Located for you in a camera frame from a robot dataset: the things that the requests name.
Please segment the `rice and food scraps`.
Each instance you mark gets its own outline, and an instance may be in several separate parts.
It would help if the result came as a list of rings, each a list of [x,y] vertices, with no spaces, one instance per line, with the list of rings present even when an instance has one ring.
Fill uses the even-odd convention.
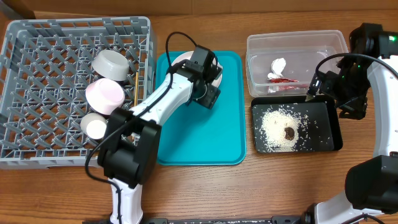
[[[309,117],[293,106],[255,106],[254,144],[259,153],[309,151]]]

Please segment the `grey bowl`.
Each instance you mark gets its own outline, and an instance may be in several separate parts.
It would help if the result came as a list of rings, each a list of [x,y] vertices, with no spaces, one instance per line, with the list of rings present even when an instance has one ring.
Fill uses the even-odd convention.
[[[102,77],[121,82],[127,79],[129,63],[126,57],[113,50],[102,50],[92,61],[92,67]]]

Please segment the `small pink saucer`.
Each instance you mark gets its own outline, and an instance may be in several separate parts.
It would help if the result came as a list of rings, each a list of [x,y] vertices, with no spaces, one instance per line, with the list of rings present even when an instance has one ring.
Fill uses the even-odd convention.
[[[124,89],[108,78],[100,78],[89,84],[85,96],[88,104],[104,115],[110,115],[116,108],[121,107],[125,100]]]

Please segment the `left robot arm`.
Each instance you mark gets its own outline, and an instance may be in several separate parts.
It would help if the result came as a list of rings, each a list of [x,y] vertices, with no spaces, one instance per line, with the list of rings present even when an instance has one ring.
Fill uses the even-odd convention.
[[[140,223],[142,186],[157,159],[162,126],[182,104],[196,102],[212,109],[220,90],[213,81],[222,66],[216,55],[200,45],[188,59],[170,65],[164,82],[139,105],[115,109],[109,116],[97,162],[111,185],[110,223]]]

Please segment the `white tissue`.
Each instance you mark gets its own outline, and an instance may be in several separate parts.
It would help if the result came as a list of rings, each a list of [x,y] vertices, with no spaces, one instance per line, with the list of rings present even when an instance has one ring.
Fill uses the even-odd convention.
[[[267,77],[269,80],[275,78],[282,78],[284,68],[286,66],[285,58],[277,58],[271,63],[271,72],[268,73]]]

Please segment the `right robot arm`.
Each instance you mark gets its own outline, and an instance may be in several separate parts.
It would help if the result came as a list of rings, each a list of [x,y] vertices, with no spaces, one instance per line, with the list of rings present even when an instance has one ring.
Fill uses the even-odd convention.
[[[332,56],[315,68],[307,90],[308,101],[317,94],[335,100],[340,118],[363,119],[367,92],[372,90],[376,143],[372,159],[352,167],[345,189],[315,203],[302,214],[301,223],[357,223],[397,213],[397,33],[380,24],[363,23],[349,35],[350,52],[336,54],[339,73],[320,71]]]

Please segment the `white cup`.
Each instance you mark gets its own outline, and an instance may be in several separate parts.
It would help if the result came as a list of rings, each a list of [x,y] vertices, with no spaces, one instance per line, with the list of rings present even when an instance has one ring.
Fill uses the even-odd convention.
[[[97,113],[86,114],[80,121],[80,129],[92,139],[103,138],[106,126],[106,120]]]

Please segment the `large white plate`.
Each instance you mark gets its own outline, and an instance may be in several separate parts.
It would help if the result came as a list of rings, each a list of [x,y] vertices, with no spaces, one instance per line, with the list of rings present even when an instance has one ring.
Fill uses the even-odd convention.
[[[175,65],[176,63],[178,63],[178,62],[180,62],[180,61],[182,61],[182,60],[190,59],[192,55],[193,55],[193,51],[185,52],[185,53],[179,55],[179,56],[172,62],[172,65]],[[219,75],[212,81],[212,83],[211,83],[214,87],[217,87],[217,88],[221,85],[221,81],[222,81],[222,79],[223,79],[223,66],[222,66],[219,62],[218,62],[218,68],[221,69],[220,74],[219,74]]]

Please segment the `wooden chopstick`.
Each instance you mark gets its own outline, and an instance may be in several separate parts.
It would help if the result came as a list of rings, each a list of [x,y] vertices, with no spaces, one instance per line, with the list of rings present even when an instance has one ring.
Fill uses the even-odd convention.
[[[139,95],[139,72],[136,72],[135,75],[135,85],[134,85],[134,106],[137,106],[138,95]]]

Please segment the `red snack wrapper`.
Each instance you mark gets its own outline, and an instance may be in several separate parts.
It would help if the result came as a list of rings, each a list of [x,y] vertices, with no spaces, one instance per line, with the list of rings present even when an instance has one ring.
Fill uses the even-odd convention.
[[[292,80],[288,78],[272,78],[269,80],[269,82],[273,83],[274,85],[268,87],[268,93],[276,93],[278,91],[295,90],[300,88],[300,85],[296,84],[298,80]]]

